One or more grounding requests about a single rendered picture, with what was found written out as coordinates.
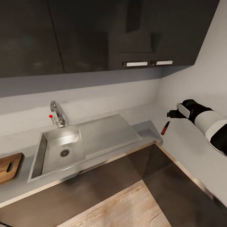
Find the parer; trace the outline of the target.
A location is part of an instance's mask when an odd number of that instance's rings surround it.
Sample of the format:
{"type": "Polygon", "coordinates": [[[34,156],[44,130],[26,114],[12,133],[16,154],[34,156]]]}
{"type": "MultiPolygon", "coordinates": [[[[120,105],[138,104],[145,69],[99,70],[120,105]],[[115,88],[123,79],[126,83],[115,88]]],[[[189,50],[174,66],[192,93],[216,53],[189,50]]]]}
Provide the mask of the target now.
{"type": "Polygon", "coordinates": [[[166,131],[166,129],[167,129],[169,123],[170,123],[170,121],[167,122],[167,124],[165,125],[165,127],[164,127],[164,129],[162,130],[161,134],[165,134],[165,131],[166,131]]]}

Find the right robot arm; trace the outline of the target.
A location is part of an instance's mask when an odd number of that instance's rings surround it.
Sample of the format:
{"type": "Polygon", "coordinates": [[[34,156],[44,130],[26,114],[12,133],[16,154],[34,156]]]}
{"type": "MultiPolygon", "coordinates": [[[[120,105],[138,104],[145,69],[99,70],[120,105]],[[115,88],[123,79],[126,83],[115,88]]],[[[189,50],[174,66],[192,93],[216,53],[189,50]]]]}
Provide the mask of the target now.
{"type": "Polygon", "coordinates": [[[167,117],[190,120],[202,132],[208,143],[227,157],[227,116],[197,104],[194,100],[177,103],[176,107],[177,110],[170,110],[167,117]]]}

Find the cutting board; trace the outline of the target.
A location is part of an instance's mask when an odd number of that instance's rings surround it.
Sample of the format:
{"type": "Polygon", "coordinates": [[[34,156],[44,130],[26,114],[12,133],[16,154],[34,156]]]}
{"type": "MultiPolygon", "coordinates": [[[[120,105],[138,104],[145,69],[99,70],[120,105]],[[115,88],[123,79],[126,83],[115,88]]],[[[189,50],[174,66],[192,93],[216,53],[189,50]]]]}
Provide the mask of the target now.
{"type": "Polygon", "coordinates": [[[23,156],[23,153],[18,153],[0,159],[0,184],[16,178],[23,156]],[[13,162],[15,162],[15,164],[13,169],[9,172],[13,162]]]}

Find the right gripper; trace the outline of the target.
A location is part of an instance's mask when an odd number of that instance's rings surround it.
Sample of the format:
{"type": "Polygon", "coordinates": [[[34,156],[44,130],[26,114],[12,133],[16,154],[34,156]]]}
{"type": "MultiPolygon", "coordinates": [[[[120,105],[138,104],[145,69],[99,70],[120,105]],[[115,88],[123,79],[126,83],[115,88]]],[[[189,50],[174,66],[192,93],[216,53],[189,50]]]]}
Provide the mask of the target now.
{"type": "Polygon", "coordinates": [[[167,113],[167,117],[170,117],[170,118],[183,118],[183,119],[186,118],[185,116],[184,117],[179,116],[177,111],[178,111],[178,109],[177,110],[170,110],[169,113],[167,113]]]}

